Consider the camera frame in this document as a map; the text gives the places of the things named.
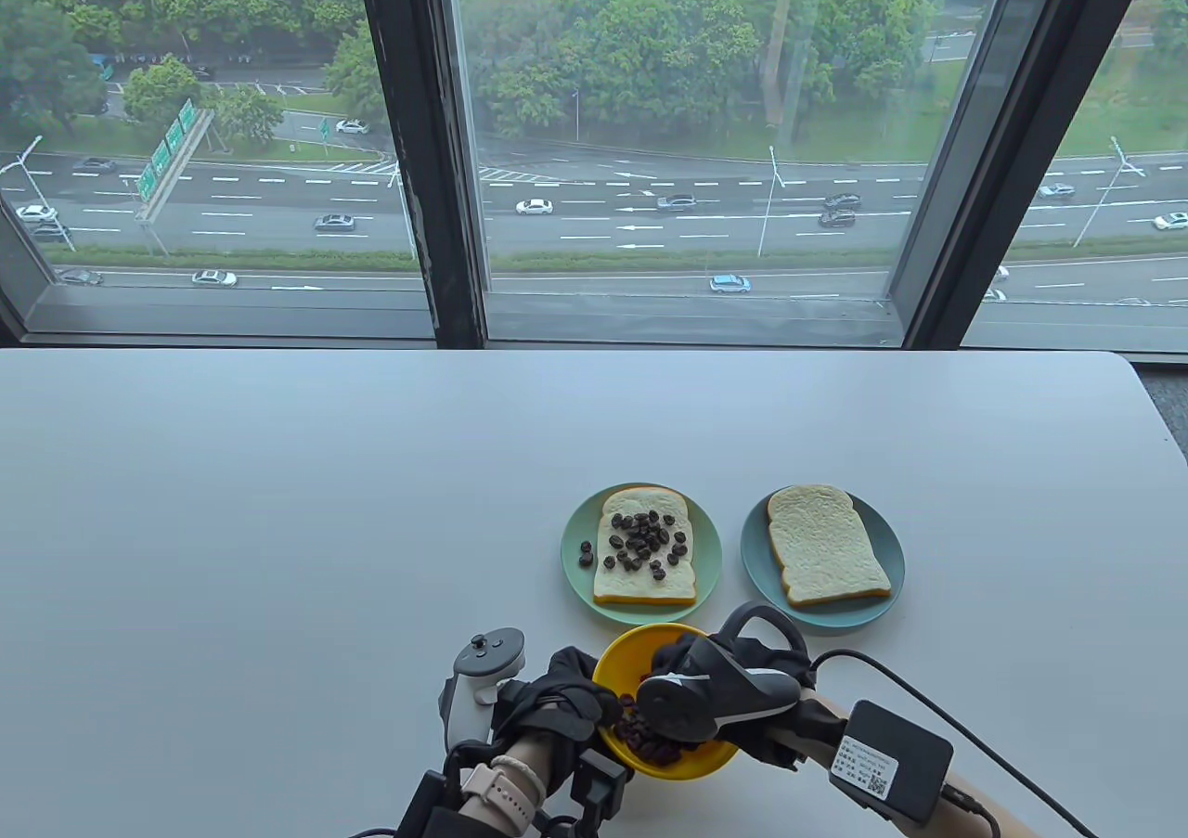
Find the person's left hand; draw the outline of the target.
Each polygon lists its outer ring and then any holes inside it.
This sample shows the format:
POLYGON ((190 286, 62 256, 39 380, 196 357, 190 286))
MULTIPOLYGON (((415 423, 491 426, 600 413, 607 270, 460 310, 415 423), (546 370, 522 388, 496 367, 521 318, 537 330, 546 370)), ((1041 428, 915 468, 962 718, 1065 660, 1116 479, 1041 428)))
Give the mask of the person's left hand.
POLYGON ((546 673, 531 681, 511 678, 497 694, 492 738, 500 752, 542 741, 551 779, 564 781, 582 752, 598 748, 624 708, 617 693, 594 680, 598 660, 576 647, 552 654, 546 673))

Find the person's right hand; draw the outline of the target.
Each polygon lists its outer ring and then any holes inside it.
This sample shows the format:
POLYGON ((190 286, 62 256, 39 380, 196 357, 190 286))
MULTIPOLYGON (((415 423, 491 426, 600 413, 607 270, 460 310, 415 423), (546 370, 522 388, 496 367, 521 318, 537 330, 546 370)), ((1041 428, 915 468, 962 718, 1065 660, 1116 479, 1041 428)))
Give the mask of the person's right hand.
POLYGON ((848 724, 816 695, 811 659, 796 630, 783 648, 748 636, 680 636, 655 654, 636 707, 666 741, 721 741, 785 769, 805 761, 830 767, 848 724))

